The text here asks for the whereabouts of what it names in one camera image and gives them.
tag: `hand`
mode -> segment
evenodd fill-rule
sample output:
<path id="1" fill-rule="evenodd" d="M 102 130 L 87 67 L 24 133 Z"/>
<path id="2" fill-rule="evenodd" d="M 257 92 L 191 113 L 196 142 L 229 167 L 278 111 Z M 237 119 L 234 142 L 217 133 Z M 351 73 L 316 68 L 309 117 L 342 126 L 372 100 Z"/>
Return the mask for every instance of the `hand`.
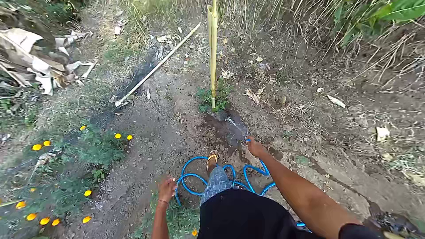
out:
<path id="1" fill-rule="evenodd" d="M 170 199 L 176 194 L 175 189 L 177 188 L 176 178 L 167 176 L 161 181 L 158 187 L 159 196 L 158 200 L 170 202 Z"/>
<path id="2" fill-rule="evenodd" d="M 252 136 L 248 136 L 248 139 L 250 141 L 247 142 L 247 145 L 252 155 L 260 158 L 263 157 L 264 154 L 268 153 L 265 147 L 261 143 L 255 141 Z"/>

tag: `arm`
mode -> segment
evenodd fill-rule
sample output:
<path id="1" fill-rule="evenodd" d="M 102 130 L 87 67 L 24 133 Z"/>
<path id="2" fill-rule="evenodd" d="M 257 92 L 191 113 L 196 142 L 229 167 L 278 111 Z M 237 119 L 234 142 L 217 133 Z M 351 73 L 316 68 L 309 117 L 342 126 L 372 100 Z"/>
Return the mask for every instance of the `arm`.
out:
<path id="1" fill-rule="evenodd" d="M 170 199 L 175 194 L 176 179 L 167 177 L 159 185 L 158 204 L 155 210 L 155 219 L 153 220 L 153 230 L 151 239 L 169 239 L 167 226 L 167 207 Z"/>
<path id="2" fill-rule="evenodd" d="M 264 162 L 282 196 L 310 230 L 325 238 L 338 239 L 343 225 L 361 225 L 322 190 L 278 162 L 262 144 L 252 137 L 248 139 L 249 151 Z"/>

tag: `bamboo pole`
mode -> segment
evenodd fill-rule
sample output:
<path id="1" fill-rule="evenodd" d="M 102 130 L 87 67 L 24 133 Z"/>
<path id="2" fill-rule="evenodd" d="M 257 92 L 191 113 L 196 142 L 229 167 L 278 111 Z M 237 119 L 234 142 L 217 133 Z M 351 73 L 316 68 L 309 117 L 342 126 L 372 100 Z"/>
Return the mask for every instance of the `bamboo pole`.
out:
<path id="1" fill-rule="evenodd" d="M 168 58 L 170 58 L 170 56 L 175 52 L 175 51 L 177 51 L 177 49 L 179 49 L 182 45 L 183 45 L 183 43 L 184 42 L 186 42 L 187 41 L 187 39 L 189 39 L 189 37 L 190 36 L 192 36 L 193 35 L 193 33 L 199 28 L 201 26 L 201 23 L 198 23 L 198 25 L 196 25 L 196 27 L 194 27 L 194 29 L 192 29 L 191 31 L 190 31 L 190 33 L 170 52 L 170 53 L 168 53 L 168 55 L 166 56 L 166 57 L 164 57 L 164 59 L 158 64 L 158 65 L 156 65 L 155 66 L 155 68 L 154 69 L 152 69 L 139 83 L 137 83 L 137 85 L 133 88 L 133 89 L 131 89 L 131 91 L 130 92 L 128 92 L 127 93 L 127 95 L 125 95 L 121 100 L 119 100 L 119 101 L 116 101 L 115 102 L 115 107 L 118 107 L 118 106 L 120 106 L 120 105 L 122 105 L 122 103 L 137 89 L 137 88 L 139 88 L 142 84 L 143 84 L 143 82 L 145 82 Z"/>
<path id="2" fill-rule="evenodd" d="M 208 5 L 208 39 L 210 41 L 210 74 L 211 74 L 211 107 L 215 109 L 215 79 L 217 67 L 217 0 L 212 0 L 212 6 Z"/>

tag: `foot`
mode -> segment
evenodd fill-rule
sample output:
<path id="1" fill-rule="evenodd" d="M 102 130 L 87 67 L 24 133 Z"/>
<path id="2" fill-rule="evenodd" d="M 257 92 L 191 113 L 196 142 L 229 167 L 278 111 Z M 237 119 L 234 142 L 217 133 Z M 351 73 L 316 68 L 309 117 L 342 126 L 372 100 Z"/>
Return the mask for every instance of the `foot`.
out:
<path id="1" fill-rule="evenodd" d="M 208 156 L 208 160 L 207 160 L 207 174 L 208 174 L 208 177 L 210 176 L 210 173 L 212 172 L 212 170 L 217 165 L 217 159 L 218 159 L 218 151 L 217 150 L 211 151 L 210 152 L 210 155 Z"/>

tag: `patterned shorts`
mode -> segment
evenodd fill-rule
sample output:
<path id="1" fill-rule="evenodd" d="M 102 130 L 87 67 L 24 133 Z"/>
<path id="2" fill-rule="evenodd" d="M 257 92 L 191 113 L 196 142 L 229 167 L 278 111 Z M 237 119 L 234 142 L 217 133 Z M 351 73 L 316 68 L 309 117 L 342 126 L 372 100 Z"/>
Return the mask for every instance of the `patterned shorts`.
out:
<path id="1" fill-rule="evenodd" d="M 229 181 L 229 178 L 224 172 L 223 167 L 215 167 L 210 174 L 207 187 L 202 193 L 201 204 L 206 202 L 212 196 L 231 188 L 233 188 L 232 183 Z"/>

